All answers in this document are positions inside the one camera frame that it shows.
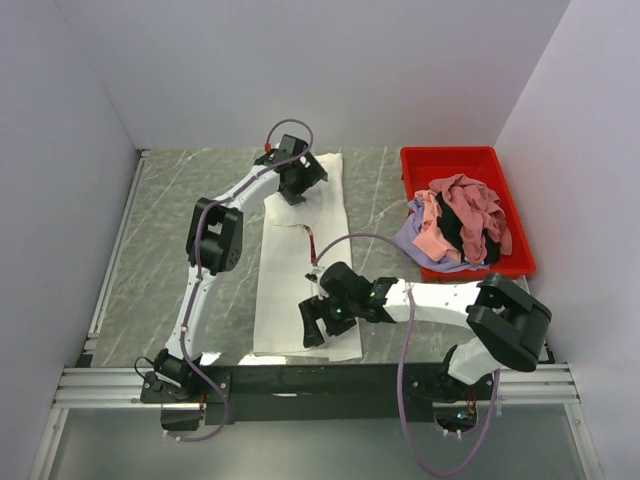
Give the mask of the white t shirt red print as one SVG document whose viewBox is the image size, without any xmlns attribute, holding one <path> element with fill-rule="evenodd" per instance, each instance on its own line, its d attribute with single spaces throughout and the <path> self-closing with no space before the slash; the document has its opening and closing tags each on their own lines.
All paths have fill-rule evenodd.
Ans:
<svg viewBox="0 0 640 480">
<path fill-rule="evenodd" d="M 305 201 L 289 205 L 276 193 L 264 201 L 265 218 L 257 285 L 253 353 L 326 358 L 331 362 L 362 357 L 357 326 L 325 338 L 319 347 L 303 346 L 298 304 L 317 293 L 305 278 L 311 271 L 311 249 L 323 250 L 349 233 L 343 193 L 343 155 L 317 157 L 328 173 L 304 193 Z"/>
</svg>

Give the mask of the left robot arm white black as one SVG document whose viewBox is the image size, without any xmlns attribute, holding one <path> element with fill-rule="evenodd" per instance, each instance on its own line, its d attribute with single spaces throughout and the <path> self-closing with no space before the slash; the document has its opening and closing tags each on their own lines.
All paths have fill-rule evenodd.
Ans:
<svg viewBox="0 0 640 480">
<path fill-rule="evenodd" d="M 265 153 L 236 185 L 196 202 L 186 241 L 184 299 L 172 333 L 153 362 L 155 375 L 173 399 L 193 399 L 205 382 L 198 374 L 205 323 L 222 281 L 241 259 L 245 216 L 273 194 L 296 206 L 305 201 L 307 190 L 327 179 L 310 144 L 285 134 L 278 146 L 265 145 Z"/>
</svg>

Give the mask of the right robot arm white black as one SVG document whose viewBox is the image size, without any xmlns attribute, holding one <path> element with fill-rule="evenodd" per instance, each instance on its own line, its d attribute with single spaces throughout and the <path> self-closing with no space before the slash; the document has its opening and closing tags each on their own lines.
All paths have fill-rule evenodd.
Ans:
<svg viewBox="0 0 640 480">
<path fill-rule="evenodd" d="M 361 320 L 427 321 L 471 331 L 471 340 L 453 346 L 438 377 L 440 390 L 452 399 L 464 397 L 474 383 L 499 368 L 535 371 L 552 320 L 548 307 L 499 273 L 449 285 L 396 277 L 370 281 L 336 262 L 306 277 L 314 294 L 298 305 L 305 348 L 319 347 Z"/>
</svg>

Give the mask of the red plastic bin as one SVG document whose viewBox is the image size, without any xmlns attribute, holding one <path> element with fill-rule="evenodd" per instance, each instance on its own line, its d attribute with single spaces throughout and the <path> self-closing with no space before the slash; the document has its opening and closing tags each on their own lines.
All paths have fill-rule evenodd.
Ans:
<svg viewBox="0 0 640 480">
<path fill-rule="evenodd" d="M 490 146 L 403 147 L 400 150 L 402 180 L 408 199 L 425 190 L 434 179 L 464 174 L 484 182 L 501 200 L 506 223 L 512 235 L 512 254 L 503 256 L 488 271 L 511 279 L 533 275 L 537 270 L 534 256 L 520 220 L 498 156 Z"/>
</svg>

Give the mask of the light pink t shirt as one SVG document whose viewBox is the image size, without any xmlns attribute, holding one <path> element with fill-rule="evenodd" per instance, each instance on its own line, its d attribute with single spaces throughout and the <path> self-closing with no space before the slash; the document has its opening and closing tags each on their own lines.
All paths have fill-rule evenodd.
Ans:
<svg viewBox="0 0 640 480">
<path fill-rule="evenodd" d="M 424 211 L 420 233 L 413 244 L 434 262 L 448 259 L 460 263 L 461 254 L 444 238 L 437 225 L 441 211 L 435 196 L 436 193 L 432 190 L 420 190 L 415 194 L 415 199 L 422 202 Z"/>
</svg>

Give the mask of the black base crossbar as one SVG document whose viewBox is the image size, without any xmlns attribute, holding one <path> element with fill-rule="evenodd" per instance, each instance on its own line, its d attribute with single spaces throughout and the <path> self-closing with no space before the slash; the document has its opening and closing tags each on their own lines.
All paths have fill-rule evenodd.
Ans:
<svg viewBox="0 0 640 480">
<path fill-rule="evenodd" d="M 257 365 L 205 367 L 212 380 L 195 380 L 181 389 L 146 373 L 140 392 L 144 405 L 161 409 L 170 431 L 194 431 L 199 422 L 319 421 L 389 419 L 404 401 L 410 422 L 431 422 L 437 404 L 465 404 L 491 397 L 492 378 L 469 386 L 448 379 L 436 363 Z"/>
</svg>

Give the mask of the black t shirt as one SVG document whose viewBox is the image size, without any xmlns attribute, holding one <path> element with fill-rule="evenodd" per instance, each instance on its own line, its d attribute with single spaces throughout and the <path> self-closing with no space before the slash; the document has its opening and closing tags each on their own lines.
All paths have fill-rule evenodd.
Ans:
<svg viewBox="0 0 640 480">
<path fill-rule="evenodd" d="M 453 209 L 446 204 L 441 193 L 436 194 L 435 200 L 437 201 L 441 211 L 437 219 L 437 225 L 442 232 L 442 235 L 462 256 L 465 256 L 461 236 L 461 229 L 463 227 L 462 222 L 457 217 Z M 483 259 L 483 264 L 491 265 L 497 263 L 501 257 L 500 243 L 493 241 L 486 229 L 483 230 L 483 237 L 487 251 Z"/>
</svg>

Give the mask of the dusty pink t shirt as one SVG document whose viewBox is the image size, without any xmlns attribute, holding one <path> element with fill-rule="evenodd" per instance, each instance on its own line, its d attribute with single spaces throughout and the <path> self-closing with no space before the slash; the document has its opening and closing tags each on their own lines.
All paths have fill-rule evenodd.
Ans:
<svg viewBox="0 0 640 480">
<path fill-rule="evenodd" d="M 471 266 L 484 265 L 483 259 L 487 253 L 484 229 L 493 241 L 500 243 L 501 257 L 512 254 L 512 235 L 501 200 L 484 182 L 456 174 L 431 181 L 429 189 L 442 194 L 446 204 L 463 224 L 461 236 L 465 256 L 461 256 L 465 262 Z"/>
</svg>

